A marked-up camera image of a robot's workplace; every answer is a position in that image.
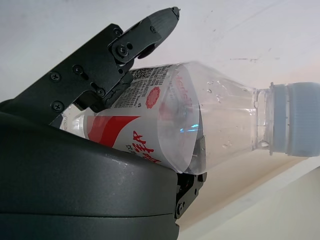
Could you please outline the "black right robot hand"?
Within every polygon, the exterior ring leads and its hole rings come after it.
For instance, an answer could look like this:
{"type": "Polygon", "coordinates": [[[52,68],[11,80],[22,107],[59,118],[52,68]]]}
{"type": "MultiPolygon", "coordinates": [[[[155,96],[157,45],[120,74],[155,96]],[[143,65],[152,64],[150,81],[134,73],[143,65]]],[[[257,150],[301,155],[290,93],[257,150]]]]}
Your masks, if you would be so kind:
{"type": "Polygon", "coordinates": [[[123,31],[110,24],[13,99],[0,104],[3,240],[175,240],[176,221],[207,175],[176,173],[60,129],[71,104],[111,106],[135,59],[174,30],[177,7],[123,31]]]}

